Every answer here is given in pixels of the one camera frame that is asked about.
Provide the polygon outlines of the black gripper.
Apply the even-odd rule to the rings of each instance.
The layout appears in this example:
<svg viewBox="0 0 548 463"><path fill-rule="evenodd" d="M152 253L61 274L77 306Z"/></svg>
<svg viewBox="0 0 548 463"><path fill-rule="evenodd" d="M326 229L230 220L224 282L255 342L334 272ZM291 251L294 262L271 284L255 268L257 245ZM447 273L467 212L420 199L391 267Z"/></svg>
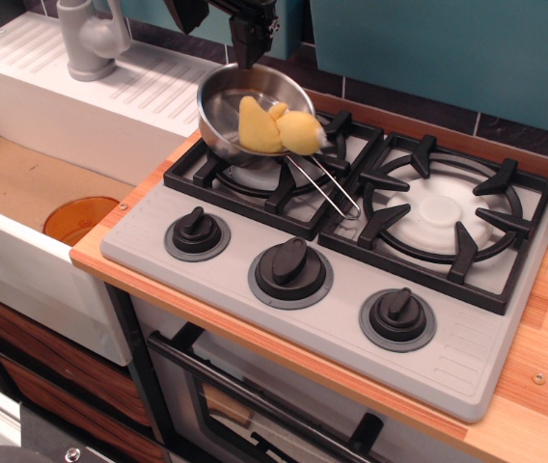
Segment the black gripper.
<svg viewBox="0 0 548 463"><path fill-rule="evenodd" d="M250 69L271 50L279 30L275 0L164 0L183 34L190 34L209 15L209 5L229 17L233 49L240 69Z"/></svg>

